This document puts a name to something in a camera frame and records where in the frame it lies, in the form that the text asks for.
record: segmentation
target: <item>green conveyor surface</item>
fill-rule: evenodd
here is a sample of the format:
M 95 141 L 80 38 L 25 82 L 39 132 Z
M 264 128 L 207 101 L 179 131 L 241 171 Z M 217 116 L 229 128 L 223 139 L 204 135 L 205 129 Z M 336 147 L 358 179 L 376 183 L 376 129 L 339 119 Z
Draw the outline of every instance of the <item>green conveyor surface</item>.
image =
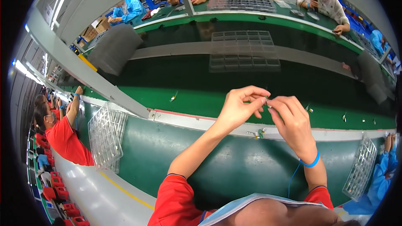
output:
M 88 148 L 87 123 L 99 107 L 85 103 L 79 115 L 79 136 Z M 180 128 L 128 117 L 120 159 L 119 176 L 140 190 L 157 196 L 173 159 L 201 136 L 199 130 Z M 373 142 L 379 147 L 384 139 Z M 342 193 L 359 141 L 317 142 L 328 176 L 334 206 L 349 198 Z M 188 179 L 200 209 L 218 208 L 251 193 L 287 197 L 289 179 L 298 159 L 284 141 L 227 136 Z M 291 183 L 291 199 L 304 199 L 308 192 L 303 168 Z

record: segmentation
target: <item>hair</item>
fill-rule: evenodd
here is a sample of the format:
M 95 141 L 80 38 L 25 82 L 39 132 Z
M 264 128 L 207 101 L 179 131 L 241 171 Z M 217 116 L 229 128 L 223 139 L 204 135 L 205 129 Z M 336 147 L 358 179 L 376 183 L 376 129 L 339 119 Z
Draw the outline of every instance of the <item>hair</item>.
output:
M 43 97 L 45 97 L 44 94 L 38 94 L 38 96 L 36 96 L 36 98 L 35 98 L 35 106 L 43 103 Z
M 44 131 L 46 130 L 45 123 L 43 121 L 43 118 L 48 115 L 48 107 L 45 102 L 42 102 L 35 106 L 35 109 L 33 111 L 33 117 L 36 120 L 36 133 L 43 134 Z
M 66 223 L 64 222 L 64 220 L 61 217 L 56 217 L 53 221 L 53 226 L 65 226 Z

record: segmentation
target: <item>finger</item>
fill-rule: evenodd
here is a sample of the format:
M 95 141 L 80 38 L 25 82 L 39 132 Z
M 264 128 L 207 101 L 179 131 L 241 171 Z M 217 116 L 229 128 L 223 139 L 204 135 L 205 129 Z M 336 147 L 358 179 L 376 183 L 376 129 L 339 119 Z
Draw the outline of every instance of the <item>finger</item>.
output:
M 285 129 L 285 123 L 279 117 L 279 114 L 273 108 L 268 109 L 269 113 L 271 114 L 272 121 L 274 122 L 275 126 L 278 128 L 279 133 L 282 133 Z
M 248 104 L 246 108 L 249 109 L 250 113 L 254 113 L 255 116 L 257 116 L 255 112 L 258 112 L 258 109 L 261 108 L 266 103 L 266 101 L 267 100 L 265 99 L 265 97 L 260 97 Z
M 236 89 L 235 93 L 238 94 L 242 99 L 250 95 L 260 95 L 260 96 L 271 96 L 271 93 L 264 88 L 256 86 L 248 86 L 240 89 Z
M 278 111 L 278 113 L 281 115 L 283 121 L 286 124 L 287 122 L 292 121 L 294 119 L 294 116 L 293 116 L 292 112 L 290 112 L 290 109 L 287 107 L 287 105 L 285 103 L 277 100 L 277 98 L 278 97 L 276 97 L 274 99 L 269 99 L 267 101 L 267 104 L 270 105 L 271 107 L 275 108 L 275 110 Z
M 275 99 L 283 102 L 289 108 L 290 112 L 292 112 L 294 117 L 300 117 L 300 115 L 302 115 L 302 112 L 299 110 L 292 97 L 278 96 Z
M 254 112 L 254 115 L 255 115 L 255 117 L 257 117 L 257 118 L 259 118 L 259 119 L 262 118 L 261 114 L 260 114 L 258 111 L 255 111 L 255 112 Z

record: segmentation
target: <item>red chair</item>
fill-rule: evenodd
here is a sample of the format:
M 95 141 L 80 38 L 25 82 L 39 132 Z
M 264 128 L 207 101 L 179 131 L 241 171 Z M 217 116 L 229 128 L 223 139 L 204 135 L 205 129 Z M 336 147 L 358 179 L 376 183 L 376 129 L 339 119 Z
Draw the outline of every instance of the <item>red chair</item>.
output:
M 85 221 L 83 216 L 73 217 L 71 220 L 73 220 L 75 226 L 90 226 L 89 222 Z
M 47 155 L 47 156 L 52 156 L 52 152 L 49 150 L 49 149 L 44 149 L 44 151 L 45 151 L 45 155 Z
M 54 158 L 53 157 L 48 156 L 48 162 L 49 162 L 50 166 L 54 167 Z
M 62 178 L 60 176 L 52 177 L 52 187 L 64 187 L 64 183 L 62 182 Z
M 66 226 L 74 226 L 73 222 L 71 220 L 63 220 Z
M 57 195 L 61 199 L 64 199 L 64 200 L 69 200 L 70 199 L 70 196 L 69 196 L 69 193 L 68 193 L 66 187 L 56 187 L 56 192 L 57 192 Z

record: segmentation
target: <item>white shirt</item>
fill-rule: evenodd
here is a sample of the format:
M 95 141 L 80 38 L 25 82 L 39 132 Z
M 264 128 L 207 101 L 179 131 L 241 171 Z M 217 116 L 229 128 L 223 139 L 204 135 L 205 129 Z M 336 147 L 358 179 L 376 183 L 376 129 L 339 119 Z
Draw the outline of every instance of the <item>white shirt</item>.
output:
M 127 11 L 127 3 L 124 1 L 124 4 L 121 6 L 121 10 L 123 11 L 123 14 L 124 15 L 127 15 L 128 14 L 128 11 Z
M 43 182 L 45 183 L 46 187 L 48 186 L 48 183 L 52 183 L 52 181 L 51 181 L 52 176 L 50 175 L 49 172 L 41 173 L 41 178 L 42 178 Z
M 302 2 L 309 3 L 310 0 L 296 0 L 297 5 L 300 5 Z M 334 19 L 339 25 L 343 25 L 345 23 L 349 23 L 349 19 L 346 17 L 345 12 L 343 11 L 342 5 L 338 0 L 317 0 L 318 12 L 324 14 L 332 19 Z

